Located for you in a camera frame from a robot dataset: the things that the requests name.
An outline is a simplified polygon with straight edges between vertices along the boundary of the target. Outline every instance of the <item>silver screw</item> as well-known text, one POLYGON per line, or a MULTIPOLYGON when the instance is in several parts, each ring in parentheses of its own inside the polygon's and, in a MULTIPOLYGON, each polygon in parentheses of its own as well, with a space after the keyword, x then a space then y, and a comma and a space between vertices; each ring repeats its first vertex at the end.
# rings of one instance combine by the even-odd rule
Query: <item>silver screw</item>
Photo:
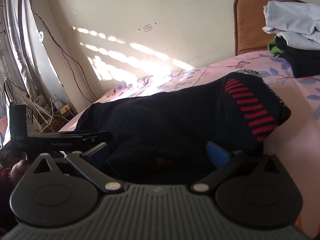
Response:
POLYGON ((197 183, 192 186, 194 191, 197 192, 206 192, 209 189, 209 186, 204 183, 197 183))
POLYGON ((118 190, 121 189, 121 184, 119 182, 108 182, 104 187, 106 190, 118 190))

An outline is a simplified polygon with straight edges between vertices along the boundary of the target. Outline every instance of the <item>bed sheet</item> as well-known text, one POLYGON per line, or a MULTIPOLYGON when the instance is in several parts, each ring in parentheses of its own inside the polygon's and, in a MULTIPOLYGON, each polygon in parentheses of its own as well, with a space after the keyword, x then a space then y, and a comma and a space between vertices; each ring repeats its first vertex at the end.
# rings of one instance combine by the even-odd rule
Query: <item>bed sheet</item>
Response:
MULTIPOLYGON (((279 157, 301 191, 303 209, 296 225, 313 237, 320 232, 320 76, 296 79, 284 59, 256 51, 163 78, 148 77, 135 84, 119 85, 97 102, 198 86, 240 69, 258 71, 292 111, 289 120, 265 140, 264 151, 279 157)), ((80 115, 61 130, 74 130, 80 115)))

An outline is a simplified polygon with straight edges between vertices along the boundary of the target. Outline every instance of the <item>black garment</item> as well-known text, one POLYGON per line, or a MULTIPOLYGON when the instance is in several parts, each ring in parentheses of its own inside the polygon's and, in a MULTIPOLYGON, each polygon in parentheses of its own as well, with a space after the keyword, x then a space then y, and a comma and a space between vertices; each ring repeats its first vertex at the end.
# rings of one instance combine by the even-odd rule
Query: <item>black garment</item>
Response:
POLYGON ((284 51, 282 57, 290 63, 295 78, 320 75, 319 50, 294 49, 283 37, 276 37, 276 46, 284 51))
POLYGON ((76 129, 113 134, 107 163, 123 179, 152 173, 158 157, 180 169, 211 170, 208 141, 254 153, 291 114, 257 72, 239 72, 175 92, 93 104, 76 129))

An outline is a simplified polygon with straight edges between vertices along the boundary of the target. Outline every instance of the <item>maroon sleeve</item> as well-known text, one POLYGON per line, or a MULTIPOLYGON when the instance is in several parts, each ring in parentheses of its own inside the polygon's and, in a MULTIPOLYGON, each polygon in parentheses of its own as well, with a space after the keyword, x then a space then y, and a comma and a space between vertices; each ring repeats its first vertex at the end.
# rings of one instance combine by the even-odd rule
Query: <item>maroon sleeve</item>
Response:
POLYGON ((14 186, 9 180, 11 169, 6 168, 0 171, 0 228, 10 231, 17 221, 11 211, 9 200, 14 186))

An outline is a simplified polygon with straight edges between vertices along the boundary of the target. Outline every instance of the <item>perforated leather headboard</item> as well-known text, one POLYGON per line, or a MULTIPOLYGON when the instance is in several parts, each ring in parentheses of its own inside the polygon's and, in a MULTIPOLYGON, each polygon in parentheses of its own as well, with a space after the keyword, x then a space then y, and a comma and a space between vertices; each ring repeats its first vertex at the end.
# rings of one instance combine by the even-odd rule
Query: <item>perforated leather headboard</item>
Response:
MULTIPOLYGON (((266 25, 263 7, 272 0, 235 0, 235 53, 265 50, 274 34, 265 33, 266 25)), ((281 2, 302 2, 300 0, 277 0, 281 2)))

